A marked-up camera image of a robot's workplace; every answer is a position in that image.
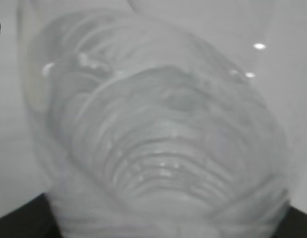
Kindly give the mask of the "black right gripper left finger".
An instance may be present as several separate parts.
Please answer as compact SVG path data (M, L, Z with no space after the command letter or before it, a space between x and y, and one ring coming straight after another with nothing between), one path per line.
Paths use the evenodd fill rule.
M61 238L45 194L0 217L0 238Z

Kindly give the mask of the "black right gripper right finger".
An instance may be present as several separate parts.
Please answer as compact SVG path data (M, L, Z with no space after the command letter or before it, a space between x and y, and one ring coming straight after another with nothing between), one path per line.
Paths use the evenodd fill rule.
M307 214L291 207L276 231L277 238L307 238Z

